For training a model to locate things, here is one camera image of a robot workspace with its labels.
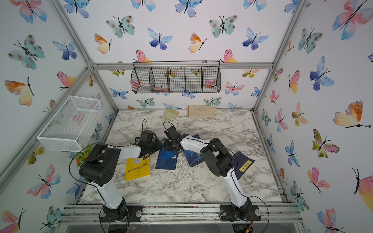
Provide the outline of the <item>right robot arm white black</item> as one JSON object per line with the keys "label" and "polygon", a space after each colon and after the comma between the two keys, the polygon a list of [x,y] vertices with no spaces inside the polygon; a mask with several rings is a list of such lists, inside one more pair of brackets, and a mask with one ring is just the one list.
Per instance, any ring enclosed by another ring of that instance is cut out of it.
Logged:
{"label": "right robot arm white black", "polygon": [[243,189],[241,188],[233,165],[233,155],[217,138],[210,141],[197,139],[188,134],[165,131],[169,142],[166,143],[166,150],[193,151],[200,154],[208,169],[215,176],[221,178],[226,185],[231,204],[220,207],[219,218],[222,221],[233,222],[236,220],[260,221],[259,207],[254,205]]}

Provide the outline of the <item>blue Little Prince book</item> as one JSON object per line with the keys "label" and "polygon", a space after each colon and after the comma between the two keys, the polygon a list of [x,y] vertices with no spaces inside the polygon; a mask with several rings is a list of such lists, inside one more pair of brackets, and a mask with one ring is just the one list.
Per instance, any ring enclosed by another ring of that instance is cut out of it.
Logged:
{"label": "blue Little Prince book", "polygon": [[199,136],[187,136],[182,140],[181,145],[190,167],[205,161],[200,152],[206,144],[200,140]]}

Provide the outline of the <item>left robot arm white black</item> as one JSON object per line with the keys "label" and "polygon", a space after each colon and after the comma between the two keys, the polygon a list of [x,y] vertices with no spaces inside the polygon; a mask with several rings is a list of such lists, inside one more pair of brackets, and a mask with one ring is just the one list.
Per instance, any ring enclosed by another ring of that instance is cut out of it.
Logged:
{"label": "left robot arm white black", "polygon": [[150,130],[141,132],[135,138],[135,144],[125,146],[111,146],[97,143],[79,169],[79,174],[87,184],[96,188],[104,201],[100,217],[102,222],[137,221],[135,210],[129,210],[126,201],[119,194],[114,181],[114,173],[118,161],[127,159],[146,159],[161,149],[161,142],[156,134]]}

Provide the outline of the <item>navy yellow-label book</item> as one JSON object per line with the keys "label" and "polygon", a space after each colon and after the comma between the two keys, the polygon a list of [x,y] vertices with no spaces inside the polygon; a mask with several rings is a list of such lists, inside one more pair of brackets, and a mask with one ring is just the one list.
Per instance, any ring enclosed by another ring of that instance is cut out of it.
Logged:
{"label": "navy yellow-label book", "polygon": [[232,166],[237,180],[254,166],[255,160],[237,151],[233,156]]}

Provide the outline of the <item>dark blue yellow-label book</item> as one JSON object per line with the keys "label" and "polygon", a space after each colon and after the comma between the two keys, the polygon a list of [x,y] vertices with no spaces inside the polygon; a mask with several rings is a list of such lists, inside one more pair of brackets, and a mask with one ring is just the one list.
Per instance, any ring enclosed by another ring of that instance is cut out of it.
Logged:
{"label": "dark blue yellow-label book", "polygon": [[176,170],[178,152],[165,150],[165,143],[168,139],[162,139],[162,146],[159,150],[155,168],[157,170]]}

